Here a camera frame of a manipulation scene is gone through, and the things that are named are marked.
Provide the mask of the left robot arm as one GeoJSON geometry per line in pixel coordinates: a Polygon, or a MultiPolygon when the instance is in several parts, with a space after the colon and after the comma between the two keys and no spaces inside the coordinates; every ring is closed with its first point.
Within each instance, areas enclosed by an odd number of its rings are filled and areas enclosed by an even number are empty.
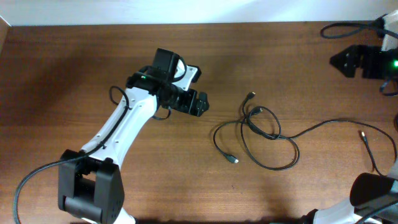
{"type": "Polygon", "coordinates": [[[89,223],[135,223],[123,208],[121,167],[139,131],[159,108],[200,117],[207,95],[190,88],[201,75],[183,57],[157,49],[152,65],[127,78],[121,101],[80,151],[66,150],[58,170],[58,207],[89,223]]]}

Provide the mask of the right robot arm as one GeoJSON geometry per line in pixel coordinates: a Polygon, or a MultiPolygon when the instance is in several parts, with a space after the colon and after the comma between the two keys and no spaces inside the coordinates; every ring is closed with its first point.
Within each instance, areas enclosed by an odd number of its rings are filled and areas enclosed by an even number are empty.
{"type": "MultiPolygon", "coordinates": [[[[362,77],[384,80],[379,91],[397,82],[397,11],[385,14],[369,24],[336,22],[330,27],[354,27],[352,34],[369,29],[377,32],[380,47],[352,45],[330,58],[330,64],[345,77],[353,78],[361,68],[362,77]]],[[[360,174],[351,188],[349,198],[322,210],[314,209],[302,216],[299,223],[397,223],[397,166],[387,175],[360,174]]]]}

